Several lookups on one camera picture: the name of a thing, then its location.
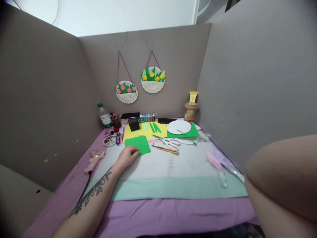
hand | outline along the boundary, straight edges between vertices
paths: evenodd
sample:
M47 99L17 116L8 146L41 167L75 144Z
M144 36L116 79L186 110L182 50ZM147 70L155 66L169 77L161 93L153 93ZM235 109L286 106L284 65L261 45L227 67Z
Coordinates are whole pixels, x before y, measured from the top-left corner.
M121 151L116 164L118 164L122 169L125 169L132 164L139 153L140 150L137 147L129 145Z

cardboard wall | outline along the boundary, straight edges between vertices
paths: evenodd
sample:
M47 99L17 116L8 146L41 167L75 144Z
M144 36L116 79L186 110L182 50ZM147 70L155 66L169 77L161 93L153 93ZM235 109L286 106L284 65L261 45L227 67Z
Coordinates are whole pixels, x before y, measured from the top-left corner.
M0 18L0 163L53 191L102 130L101 97L77 37L7 4Z
M197 90L210 28L211 24L193 25L79 39L109 111L118 114L156 112L158 117L182 117L189 92ZM138 88L138 98L132 104L121 102L115 93L118 50ZM151 50L166 75L165 86L156 94L146 92L141 86L141 73ZM153 56L149 66L157 66ZM120 59L119 81L122 80L130 81Z
M317 133L316 10L243 0L212 25L197 118L241 171L261 147Z

yellow lid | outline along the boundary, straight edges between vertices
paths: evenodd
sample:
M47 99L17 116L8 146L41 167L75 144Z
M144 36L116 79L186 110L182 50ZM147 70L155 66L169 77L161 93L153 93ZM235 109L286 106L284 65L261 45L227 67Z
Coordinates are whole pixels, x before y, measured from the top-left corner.
M198 93L197 92L190 92L189 94L190 94L189 102L195 103Z

mint green cloth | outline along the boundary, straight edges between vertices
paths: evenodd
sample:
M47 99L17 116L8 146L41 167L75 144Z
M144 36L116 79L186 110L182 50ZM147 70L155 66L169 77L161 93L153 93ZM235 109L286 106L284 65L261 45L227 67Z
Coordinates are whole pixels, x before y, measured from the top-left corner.
M221 187L217 177L149 178L118 180L111 201L137 199L204 199L248 196L244 184L234 175L226 173L228 188ZM89 191L98 180L93 179Z

yellow paper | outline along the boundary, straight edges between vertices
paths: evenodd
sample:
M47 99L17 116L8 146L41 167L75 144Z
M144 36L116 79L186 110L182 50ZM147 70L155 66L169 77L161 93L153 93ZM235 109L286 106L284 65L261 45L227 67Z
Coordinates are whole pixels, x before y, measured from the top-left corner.
M158 128L160 128L161 130L161 133L160 132L154 132L152 131L151 129L151 126L149 125L149 128L148 128L148 131L145 131L143 129L143 127L141 127L140 131L139 131L139 136L146 136L147 139L153 139L155 138L154 136L152 135L156 135L156 136L160 136L160 137L167 137L167 129L166 129L166 124L160 124L158 122L151 122L152 124L156 124L158 126Z
M131 131L130 125L127 124L126 127L125 127L125 131L124 131L123 142L126 139L131 139L131 138L138 137L138 136L139 135L136 132L132 132Z
M158 122L151 122L153 124L156 124L158 126L158 128L160 128L160 130L161 130L161 133L160 132L153 133L150 125L149 125L148 130L145 131L143 126L142 126L143 123L139 123L139 125L140 125L139 133L132 132L129 124L127 124L125 127L125 131L124 131L123 142L126 139L130 139L130 138L134 138L134 137L138 137L138 136L146 136L146 138L148 140L156 139L154 136L152 136L152 134L156 135L156 136L160 136L160 137L167 137L167 129L166 129L167 125L166 124L160 124Z

